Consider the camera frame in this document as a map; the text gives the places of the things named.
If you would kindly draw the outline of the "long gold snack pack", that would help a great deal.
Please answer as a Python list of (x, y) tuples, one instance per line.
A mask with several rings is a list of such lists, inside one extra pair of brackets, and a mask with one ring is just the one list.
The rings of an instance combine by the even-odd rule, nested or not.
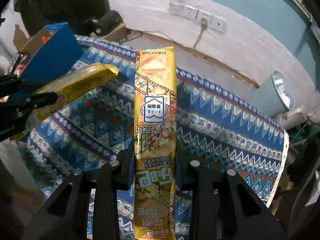
[(117, 67), (97, 62), (66, 74), (38, 89), (35, 92), (36, 95), (55, 92), (57, 94), (56, 103), (33, 110), (27, 119), (25, 130), (10, 137), (10, 140), (22, 139), (43, 120), (95, 87), (116, 77), (118, 73), (119, 69)]

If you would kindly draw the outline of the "yellow cracker snack pack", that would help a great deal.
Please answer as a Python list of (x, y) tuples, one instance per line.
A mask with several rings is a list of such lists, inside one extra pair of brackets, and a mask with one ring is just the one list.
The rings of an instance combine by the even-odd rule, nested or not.
[(136, 239), (175, 239), (176, 81), (173, 47), (136, 52)]

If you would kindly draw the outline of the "blue cardboard box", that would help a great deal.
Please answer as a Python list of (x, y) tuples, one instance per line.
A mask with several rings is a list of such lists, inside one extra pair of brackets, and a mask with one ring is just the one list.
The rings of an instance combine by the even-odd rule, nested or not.
[(83, 54), (67, 22), (45, 25), (20, 51), (30, 54), (20, 78), (43, 83), (67, 74)]

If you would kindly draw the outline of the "blue patterned tablecloth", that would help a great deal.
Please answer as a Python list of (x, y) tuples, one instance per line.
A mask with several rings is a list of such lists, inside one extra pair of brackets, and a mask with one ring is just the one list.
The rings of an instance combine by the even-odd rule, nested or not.
[[(134, 143), (136, 52), (116, 42), (77, 36), (83, 55), (69, 73), (100, 62), (116, 77), (65, 105), (17, 142), (27, 168), (47, 199), (78, 169), (101, 168)], [(287, 133), (238, 96), (176, 67), (176, 151), (195, 155), (203, 166), (234, 169), (269, 209), (284, 168)], [(133, 234), (134, 176), (117, 192), (120, 239)], [(189, 239), (192, 191), (175, 175), (175, 239)], [(87, 237), (92, 237), (95, 190), (91, 191)]]

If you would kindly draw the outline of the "black cylindrical device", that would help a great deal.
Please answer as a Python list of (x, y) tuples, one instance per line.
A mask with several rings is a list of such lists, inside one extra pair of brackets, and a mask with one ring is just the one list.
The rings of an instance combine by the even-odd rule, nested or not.
[(101, 18), (91, 17), (85, 21), (87, 31), (97, 36), (105, 36), (123, 22), (120, 14), (115, 10), (108, 11)]

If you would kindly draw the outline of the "white pipe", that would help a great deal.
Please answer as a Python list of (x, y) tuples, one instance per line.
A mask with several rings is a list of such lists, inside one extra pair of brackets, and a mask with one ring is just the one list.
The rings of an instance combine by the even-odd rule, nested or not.
[(275, 120), (282, 129), (297, 127), (315, 116), (317, 112), (307, 111), (304, 105), (276, 116)]

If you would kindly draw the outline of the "pale blue waste bin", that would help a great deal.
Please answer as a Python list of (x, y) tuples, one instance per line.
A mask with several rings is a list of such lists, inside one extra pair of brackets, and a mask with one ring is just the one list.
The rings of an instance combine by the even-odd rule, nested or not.
[(296, 107), (289, 79), (277, 70), (273, 71), (258, 89), (250, 92), (248, 103), (271, 118)]

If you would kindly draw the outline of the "white wall socket strip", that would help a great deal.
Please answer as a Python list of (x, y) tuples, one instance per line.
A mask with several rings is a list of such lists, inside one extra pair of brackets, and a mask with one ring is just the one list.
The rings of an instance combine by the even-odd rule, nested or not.
[(169, 13), (197, 23), (204, 22), (211, 29), (214, 29), (221, 33), (225, 32), (227, 27), (226, 20), (224, 20), (220, 16), (214, 15), (210, 12), (206, 12), (202, 9), (197, 9), (196, 7), (192, 7), (191, 5), (169, 2)]

